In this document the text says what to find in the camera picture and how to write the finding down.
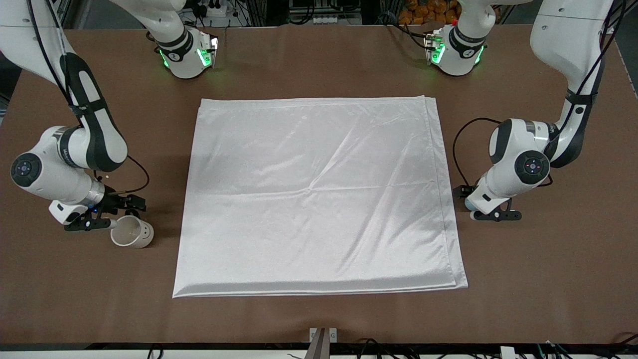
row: white mug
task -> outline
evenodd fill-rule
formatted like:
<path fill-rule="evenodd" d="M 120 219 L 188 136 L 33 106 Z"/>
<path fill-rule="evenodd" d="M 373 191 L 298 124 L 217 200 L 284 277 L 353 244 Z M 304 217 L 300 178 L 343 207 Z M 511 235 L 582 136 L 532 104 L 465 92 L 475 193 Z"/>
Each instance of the white mug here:
<path fill-rule="evenodd" d="M 115 245 L 128 248 L 144 248 L 153 239 L 153 227 L 136 216 L 123 216 L 111 229 L 111 241 Z"/>

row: folded white fabric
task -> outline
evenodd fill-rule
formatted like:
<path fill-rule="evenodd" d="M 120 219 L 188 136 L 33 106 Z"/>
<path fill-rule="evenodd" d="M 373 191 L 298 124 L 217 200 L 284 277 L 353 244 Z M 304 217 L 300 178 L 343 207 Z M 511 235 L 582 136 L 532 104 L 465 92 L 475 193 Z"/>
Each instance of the folded white fabric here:
<path fill-rule="evenodd" d="M 460 287 L 434 98 L 202 100 L 174 298 Z"/>

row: green indicator light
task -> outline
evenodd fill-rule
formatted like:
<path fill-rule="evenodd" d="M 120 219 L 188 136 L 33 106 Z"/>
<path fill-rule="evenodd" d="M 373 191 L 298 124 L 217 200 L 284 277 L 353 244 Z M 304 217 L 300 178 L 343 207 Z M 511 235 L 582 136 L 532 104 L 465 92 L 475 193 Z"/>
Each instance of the green indicator light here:
<path fill-rule="evenodd" d="M 480 55 L 483 53 L 483 49 L 485 49 L 485 45 L 483 45 L 483 46 L 481 46 L 481 47 L 480 47 L 480 50 L 479 50 L 478 55 L 477 55 L 477 59 L 476 59 L 476 61 L 474 61 L 474 65 L 476 65 L 477 63 L 479 63 L 479 61 L 480 61 Z"/>
<path fill-rule="evenodd" d="M 208 66 L 211 64 L 211 57 L 210 55 L 207 55 L 206 53 L 202 52 L 200 49 L 197 49 L 197 54 L 200 56 L 200 59 L 202 60 L 202 64 L 204 66 Z"/>
<path fill-rule="evenodd" d="M 441 45 L 439 45 L 438 49 L 434 50 L 434 53 L 432 54 L 432 62 L 434 62 L 435 64 L 440 63 L 441 57 L 443 57 L 444 52 L 445 52 L 445 44 L 442 43 Z"/>
<path fill-rule="evenodd" d="M 164 66 L 168 68 L 168 61 L 166 61 L 166 58 L 164 57 L 164 53 L 160 50 L 159 54 L 161 55 L 162 60 L 164 60 Z"/>

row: white cloth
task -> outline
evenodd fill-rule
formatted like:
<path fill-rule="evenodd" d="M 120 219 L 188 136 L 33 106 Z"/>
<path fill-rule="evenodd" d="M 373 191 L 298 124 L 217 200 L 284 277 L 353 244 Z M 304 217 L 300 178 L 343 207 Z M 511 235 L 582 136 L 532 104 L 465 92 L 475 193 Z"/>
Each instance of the white cloth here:
<path fill-rule="evenodd" d="M 174 298 L 460 287 L 434 98 L 202 100 Z"/>

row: brown table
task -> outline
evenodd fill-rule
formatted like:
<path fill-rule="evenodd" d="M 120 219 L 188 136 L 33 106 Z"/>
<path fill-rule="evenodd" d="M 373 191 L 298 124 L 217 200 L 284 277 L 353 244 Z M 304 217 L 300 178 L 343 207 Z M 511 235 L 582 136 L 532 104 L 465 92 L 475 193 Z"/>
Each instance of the brown table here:
<path fill-rule="evenodd" d="M 0 128 L 0 340 L 18 342 L 295 342 L 308 328 L 341 341 L 599 342 L 638 328 L 638 101 L 616 46 L 581 157 L 554 185 L 517 197 L 523 220 L 473 222 L 457 203 L 470 287 L 352 296 L 171 299 L 184 191 L 201 98 L 436 97 L 451 153 L 468 120 L 556 121 L 566 80 L 532 54 L 530 26 L 496 26 L 464 77 L 426 65 L 406 35 L 384 27 L 211 29 L 217 68 L 180 80 L 143 31 L 69 31 L 91 65 L 130 153 L 151 174 L 140 195 L 155 227 L 148 249 L 123 250 L 106 231 L 66 233 L 48 201 L 11 183 L 13 159 L 44 129 L 72 125 L 57 88 L 23 73 Z M 489 166 L 494 126 L 472 125 L 459 161 L 474 180 Z M 449 156 L 452 186 L 461 184 Z M 106 180 L 137 187 L 125 164 Z"/>

